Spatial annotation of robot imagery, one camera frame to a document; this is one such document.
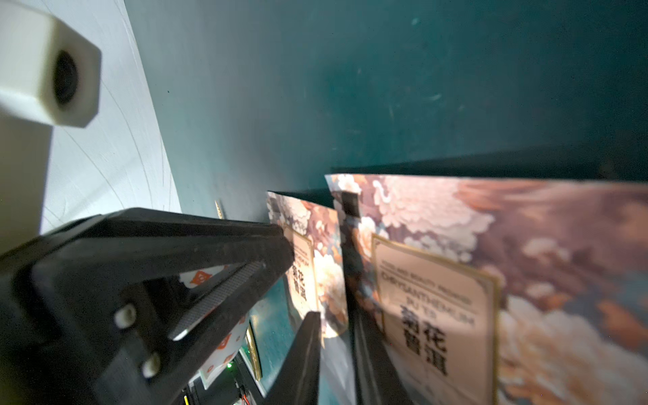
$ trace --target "gold frame border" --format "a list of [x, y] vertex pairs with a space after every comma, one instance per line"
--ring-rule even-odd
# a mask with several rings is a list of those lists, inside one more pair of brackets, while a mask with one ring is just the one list
[[498, 404], [498, 397], [497, 397], [497, 381], [498, 381], [498, 371], [499, 371], [499, 358], [500, 358], [500, 335], [499, 335], [499, 330], [500, 330], [500, 299], [501, 299], [501, 288], [500, 288], [500, 283], [497, 277], [489, 274], [484, 274], [479, 272], [477, 269], [472, 268], [470, 266], [466, 266], [465, 264], [457, 263], [452, 260], [449, 260], [445, 257], [440, 257], [437, 255], [434, 255], [430, 252], [427, 252], [425, 250], [421, 250], [418, 248], [413, 248], [412, 246], [407, 246], [405, 244], [402, 244], [400, 242], [394, 242], [393, 240], [389, 240], [387, 238], [381, 237], [380, 235], [373, 234], [371, 237], [371, 264], [373, 265], [373, 271], [374, 271], [374, 276], [376, 278], [376, 291], [378, 291], [378, 300], [380, 301], [380, 313], [381, 313], [381, 318], [382, 318], [382, 330], [383, 330], [383, 336], [385, 335], [385, 315], [384, 315], [384, 310], [383, 310], [383, 305], [382, 305], [382, 296], [380, 294], [380, 287], [378, 285], [378, 266], [376, 265], [376, 244], [377, 243], [383, 243], [387, 245], [391, 245], [394, 248], [400, 249], [400, 250], [406, 250], [414, 253], [416, 256], [420, 257], [421, 259], [426, 259], [431, 262], [434, 262], [436, 264], [440, 264], [442, 266], [447, 266], [451, 270], [459, 270], [469, 277], [473, 277], [475, 279], [481, 279], [482, 281], [486, 282], [492, 282], [493, 286], [493, 303], [492, 303], [492, 316], [493, 316], [493, 330], [492, 330], [492, 403], [493, 405]]

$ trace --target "white curved surface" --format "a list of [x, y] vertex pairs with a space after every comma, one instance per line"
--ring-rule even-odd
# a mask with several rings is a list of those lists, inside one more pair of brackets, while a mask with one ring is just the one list
[[102, 52], [99, 113], [86, 128], [54, 127], [41, 233], [129, 207], [180, 212], [156, 113], [123, 0], [21, 0]]

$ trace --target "teal wall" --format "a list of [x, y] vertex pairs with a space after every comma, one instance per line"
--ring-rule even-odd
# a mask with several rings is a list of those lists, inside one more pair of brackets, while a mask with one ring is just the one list
[[648, 118], [648, 5], [126, 0], [182, 209], [266, 220], [266, 190], [619, 133]]

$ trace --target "floral packaging box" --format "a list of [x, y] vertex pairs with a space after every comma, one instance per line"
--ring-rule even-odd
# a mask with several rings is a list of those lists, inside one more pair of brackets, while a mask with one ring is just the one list
[[199, 368], [198, 373], [205, 389], [227, 368], [229, 362], [237, 355], [238, 350], [245, 341], [248, 330], [249, 316], [246, 314], [234, 326], [232, 331], [220, 342], [220, 345], [209, 356], [207, 361]]
[[424, 404], [648, 404], [648, 187], [334, 174], [347, 283]]
[[286, 272], [294, 308], [301, 319], [320, 311], [324, 338], [343, 334], [349, 316], [336, 210], [268, 192], [268, 212], [294, 247], [295, 261]]

